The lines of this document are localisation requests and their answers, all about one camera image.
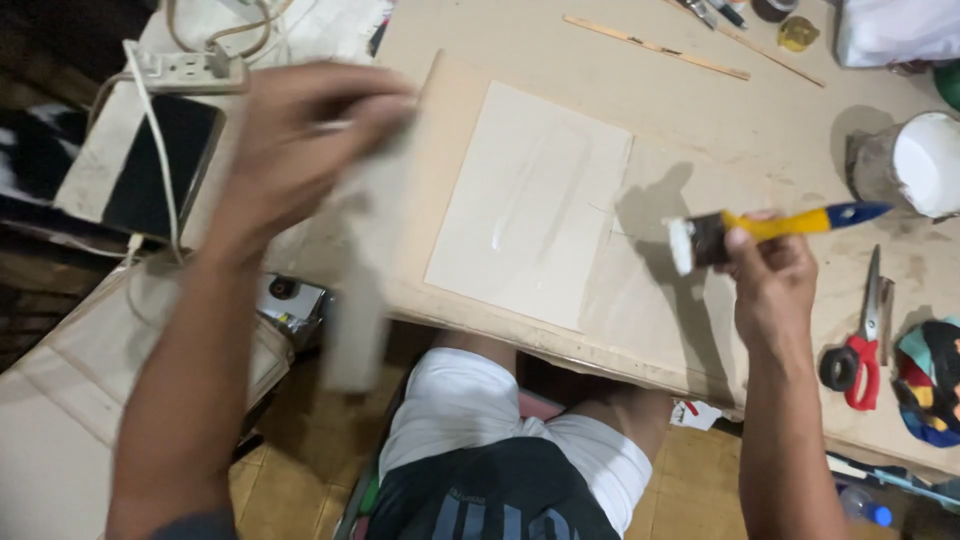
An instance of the pen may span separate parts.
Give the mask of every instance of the pen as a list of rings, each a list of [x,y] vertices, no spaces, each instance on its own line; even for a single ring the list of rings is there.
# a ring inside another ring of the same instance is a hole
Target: pen
[[[743,30],[747,30],[747,22],[743,20],[743,17],[740,16],[740,13],[736,12],[730,5],[727,4],[725,0],[709,0],[710,4],[717,9],[723,16],[727,17],[734,26],[738,26]]]

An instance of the green object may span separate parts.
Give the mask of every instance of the green object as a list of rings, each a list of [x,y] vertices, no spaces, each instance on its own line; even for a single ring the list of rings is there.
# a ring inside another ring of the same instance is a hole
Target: green object
[[[360,510],[357,515],[369,516],[373,512],[373,504],[376,503],[376,494],[380,491],[380,475],[376,471],[370,475],[370,482],[367,483],[367,491],[360,500]]]
[[[933,83],[947,105],[960,110],[960,61],[934,68]]]

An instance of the electrical outlet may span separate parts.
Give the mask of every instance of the electrical outlet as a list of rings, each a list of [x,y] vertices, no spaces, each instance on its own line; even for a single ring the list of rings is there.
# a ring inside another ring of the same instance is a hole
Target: electrical outlet
[[[140,51],[143,83],[153,93],[236,93],[247,90],[248,69],[241,58],[217,53]]]

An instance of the white board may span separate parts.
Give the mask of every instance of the white board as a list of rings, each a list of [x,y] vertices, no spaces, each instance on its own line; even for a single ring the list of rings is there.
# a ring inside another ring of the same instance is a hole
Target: white board
[[[424,281],[578,331],[633,136],[490,84]]]

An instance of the left hand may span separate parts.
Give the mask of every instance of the left hand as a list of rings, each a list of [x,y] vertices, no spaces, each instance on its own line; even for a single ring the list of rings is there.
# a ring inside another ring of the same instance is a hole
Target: left hand
[[[252,75],[247,114],[207,245],[261,255],[306,219],[341,171],[399,128],[414,91],[383,68],[313,62]],[[322,130],[330,120],[348,120]]]

